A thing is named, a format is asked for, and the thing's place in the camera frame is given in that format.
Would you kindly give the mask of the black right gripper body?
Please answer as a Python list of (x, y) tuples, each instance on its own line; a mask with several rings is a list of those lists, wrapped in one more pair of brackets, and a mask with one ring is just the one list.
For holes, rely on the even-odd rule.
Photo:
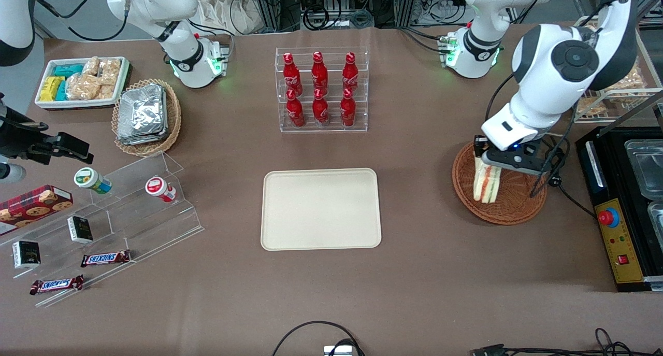
[(50, 142), (52, 136), (44, 133), (49, 129), (47, 124), (35, 122), (3, 103), (1, 120), (1, 155), (3, 157), (32, 160), (33, 144), (51, 144), (52, 156), (57, 157), (57, 150)]

